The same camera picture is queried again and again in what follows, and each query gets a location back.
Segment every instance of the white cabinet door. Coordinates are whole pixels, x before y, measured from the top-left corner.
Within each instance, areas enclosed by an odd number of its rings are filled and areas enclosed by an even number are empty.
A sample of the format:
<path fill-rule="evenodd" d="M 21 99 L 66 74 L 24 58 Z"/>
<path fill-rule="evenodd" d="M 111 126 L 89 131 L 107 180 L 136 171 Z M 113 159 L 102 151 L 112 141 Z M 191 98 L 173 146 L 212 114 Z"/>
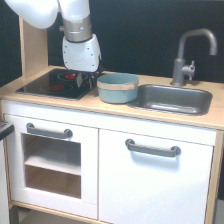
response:
<path fill-rule="evenodd" d="M 181 154 L 131 152 L 136 145 Z M 203 224 L 212 146 L 100 130 L 99 219 L 114 224 Z"/>
<path fill-rule="evenodd" d="M 15 126 L 7 137 L 11 199 L 97 219 L 98 129 L 12 115 L 5 120 Z M 68 129 L 72 136 L 49 137 Z"/>

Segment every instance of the black stovetop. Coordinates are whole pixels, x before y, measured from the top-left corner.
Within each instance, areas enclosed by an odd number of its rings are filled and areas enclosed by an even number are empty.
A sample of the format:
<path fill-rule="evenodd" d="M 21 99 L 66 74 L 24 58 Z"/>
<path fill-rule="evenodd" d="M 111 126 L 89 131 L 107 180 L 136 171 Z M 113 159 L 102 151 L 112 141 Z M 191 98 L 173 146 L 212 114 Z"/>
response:
<path fill-rule="evenodd" d="M 90 90 L 90 74 L 82 73 L 82 84 L 78 87 L 77 72 L 54 69 L 16 90 L 16 93 L 79 100 Z"/>

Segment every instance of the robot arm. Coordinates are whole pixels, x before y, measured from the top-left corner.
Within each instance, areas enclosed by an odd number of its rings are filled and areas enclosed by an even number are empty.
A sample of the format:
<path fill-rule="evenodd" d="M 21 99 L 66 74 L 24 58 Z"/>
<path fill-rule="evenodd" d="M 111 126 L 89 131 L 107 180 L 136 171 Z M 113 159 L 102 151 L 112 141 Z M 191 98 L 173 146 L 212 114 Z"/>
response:
<path fill-rule="evenodd" d="M 89 0 L 5 0 L 30 25 L 46 29 L 60 11 L 63 19 L 63 60 L 68 69 L 95 72 L 101 59 L 100 47 L 92 34 Z"/>

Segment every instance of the door handle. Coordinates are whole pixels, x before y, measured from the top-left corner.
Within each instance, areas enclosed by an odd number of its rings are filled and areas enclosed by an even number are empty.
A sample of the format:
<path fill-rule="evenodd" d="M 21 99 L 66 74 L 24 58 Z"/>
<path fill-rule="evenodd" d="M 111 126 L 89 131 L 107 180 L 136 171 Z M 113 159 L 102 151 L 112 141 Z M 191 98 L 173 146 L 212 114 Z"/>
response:
<path fill-rule="evenodd" d="M 173 146 L 171 150 L 157 149 L 153 147 L 135 145 L 135 142 L 132 139 L 127 139 L 125 141 L 125 145 L 127 146 L 129 151 L 146 153 L 146 154 L 156 155 L 156 156 L 176 157 L 177 155 L 180 155 L 181 153 L 181 149 L 178 146 Z"/>
<path fill-rule="evenodd" d="M 52 138 L 59 138 L 59 139 L 66 139 L 72 137 L 73 133 L 71 130 L 66 129 L 64 132 L 54 132 L 44 129 L 35 128 L 33 124 L 29 123 L 26 125 L 27 132 L 34 135 L 41 135 L 45 137 L 52 137 Z"/>

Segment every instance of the sink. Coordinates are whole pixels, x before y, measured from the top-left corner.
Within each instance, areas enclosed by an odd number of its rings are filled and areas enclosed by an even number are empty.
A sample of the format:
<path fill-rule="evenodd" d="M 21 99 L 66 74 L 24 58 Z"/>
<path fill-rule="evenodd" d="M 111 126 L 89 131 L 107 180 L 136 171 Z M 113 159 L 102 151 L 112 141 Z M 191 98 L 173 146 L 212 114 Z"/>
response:
<path fill-rule="evenodd" d="M 212 94 L 203 90 L 142 85 L 138 88 L 137 98 L 127 105 L 138 109 L 199 116 L 208 113 L 211 100 Z"/>

